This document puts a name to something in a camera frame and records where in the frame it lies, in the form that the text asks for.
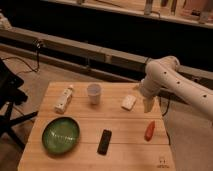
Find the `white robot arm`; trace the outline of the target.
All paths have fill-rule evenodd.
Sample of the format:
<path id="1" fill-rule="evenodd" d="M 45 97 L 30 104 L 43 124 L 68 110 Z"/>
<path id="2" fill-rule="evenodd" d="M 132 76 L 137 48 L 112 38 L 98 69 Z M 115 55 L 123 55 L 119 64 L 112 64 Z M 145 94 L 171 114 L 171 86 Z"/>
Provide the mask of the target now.
<path id="1" fill-rule="evenodd" d="M 149 61 L 145 67 L 146 76 L 139 84 L 140 93 L 151 100 L 166 87 L 213 121 L 213 90 L 181 76 L 177 72 L 179 66 L 180 62 L 174 56 Z"/>

